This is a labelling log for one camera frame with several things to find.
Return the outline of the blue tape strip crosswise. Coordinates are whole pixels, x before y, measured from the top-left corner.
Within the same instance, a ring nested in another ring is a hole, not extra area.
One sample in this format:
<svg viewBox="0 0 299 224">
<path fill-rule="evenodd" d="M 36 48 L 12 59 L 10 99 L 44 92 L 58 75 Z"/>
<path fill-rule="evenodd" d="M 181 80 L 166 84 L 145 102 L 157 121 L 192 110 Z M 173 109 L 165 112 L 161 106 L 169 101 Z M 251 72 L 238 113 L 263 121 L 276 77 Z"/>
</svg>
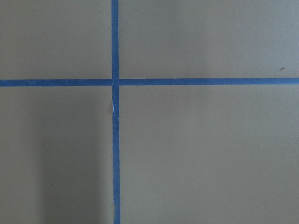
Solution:
<svg viewBox="0 0 299 224">
<path fill-rule="evenodd" d="M 162 85 L 283 85 L 298 78 L 145 78 L 145 79 L 14 79 L 1 80 L 1 87 L 56 86 L 162 86 Z"/>
</svg>

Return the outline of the blue tape strip lengthwise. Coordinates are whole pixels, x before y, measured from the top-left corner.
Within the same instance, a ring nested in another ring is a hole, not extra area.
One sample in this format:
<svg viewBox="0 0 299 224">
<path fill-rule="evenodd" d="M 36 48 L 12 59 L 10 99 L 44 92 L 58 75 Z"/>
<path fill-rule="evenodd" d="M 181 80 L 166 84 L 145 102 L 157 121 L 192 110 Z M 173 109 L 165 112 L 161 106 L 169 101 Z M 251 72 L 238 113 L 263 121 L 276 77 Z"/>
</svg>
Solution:
<svg viewBox="0 0 299 224">
<path fill-rule="evenodd" d="M 118 0 L 111 1 L 112 16 L 112 104 L 113 104 L 113 201 L 114 223 L 121 223 L 120 131 L 119 131 L 119 14 Z"/>
</svg>

